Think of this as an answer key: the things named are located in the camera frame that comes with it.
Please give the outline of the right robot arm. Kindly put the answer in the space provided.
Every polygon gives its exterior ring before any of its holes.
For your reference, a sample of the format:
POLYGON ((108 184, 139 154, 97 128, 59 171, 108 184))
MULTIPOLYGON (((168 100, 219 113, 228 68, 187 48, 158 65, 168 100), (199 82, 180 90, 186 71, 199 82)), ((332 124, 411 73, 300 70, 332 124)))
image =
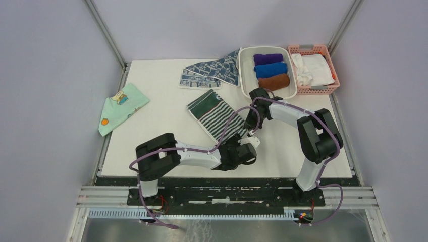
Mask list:
POLYGON ((304 154, 301 171, 292 191, 292 201, 306 205, 312 198, 311 191, 319 186, 326 165, 335 159, 343 147, 343 139, 329 110, 310 111, 290 104, 281 97, 270 97, 264 88, 249 93, 251 110, 245 120, 247 128, 260 129, 265 119, 279 120, 298 130, 300 147, 304 154))

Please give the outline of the blue patterned towel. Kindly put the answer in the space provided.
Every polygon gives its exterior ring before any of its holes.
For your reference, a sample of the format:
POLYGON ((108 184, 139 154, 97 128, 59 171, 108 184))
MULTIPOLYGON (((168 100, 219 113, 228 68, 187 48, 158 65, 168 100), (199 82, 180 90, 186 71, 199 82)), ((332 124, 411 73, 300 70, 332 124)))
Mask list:
POLYGON ((224 58, 198 62, 182 70, 179 88, 205 90, 222 89, 223 84, 239 87, 239 69, 237 49, 224 58))

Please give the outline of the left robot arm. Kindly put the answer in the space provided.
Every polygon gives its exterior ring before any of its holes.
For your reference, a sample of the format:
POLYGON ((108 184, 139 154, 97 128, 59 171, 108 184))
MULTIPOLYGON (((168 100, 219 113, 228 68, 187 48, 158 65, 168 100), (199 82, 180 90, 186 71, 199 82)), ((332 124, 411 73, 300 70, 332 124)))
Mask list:
POLYGON ((136 160, 129 168, 138 173, 139 198, 146 205, 158 201, 158 181, 177 166, 198 166, 210 170, 229 171, 240 165, 256 162, 257 136, 242 138, 233 135, 219 146, 202 147, 177 141, 165 133, 135 148, 136 160))

